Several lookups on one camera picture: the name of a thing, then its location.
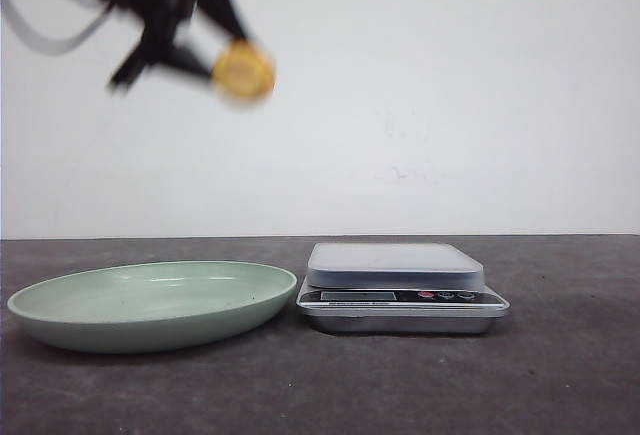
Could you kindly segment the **yellow corn cob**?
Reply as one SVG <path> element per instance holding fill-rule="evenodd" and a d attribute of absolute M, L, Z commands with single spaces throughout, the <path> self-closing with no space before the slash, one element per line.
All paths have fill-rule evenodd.
<path fill-rule="evenodd" d="M 273 59 L 255 43 L 237 39 L 218 55 L 210 80 L 229 103 L 251 106 L 268 99 L 276 85 Z"/>

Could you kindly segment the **light green plate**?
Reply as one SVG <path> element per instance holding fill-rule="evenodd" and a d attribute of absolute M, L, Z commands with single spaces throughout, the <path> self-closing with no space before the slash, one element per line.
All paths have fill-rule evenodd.
<path fill-rule="evenodd" d="M 283 268 L 238 261 L 171 261 L 101 268 L 15 292 L 9 311 L 31 338 L 97 354 L 199 346 L 276 316 L 297 285 Z"/>

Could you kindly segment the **silver digital kitchen scale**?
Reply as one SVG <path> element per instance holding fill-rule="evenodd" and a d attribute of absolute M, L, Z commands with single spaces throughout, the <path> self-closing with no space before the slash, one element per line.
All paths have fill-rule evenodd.
<path fill-rule="evenodd" d="M 509 302 L 483 265 L 444 243 L 323 242 L 296 305 L 326 333 L 481 334 Z"/>

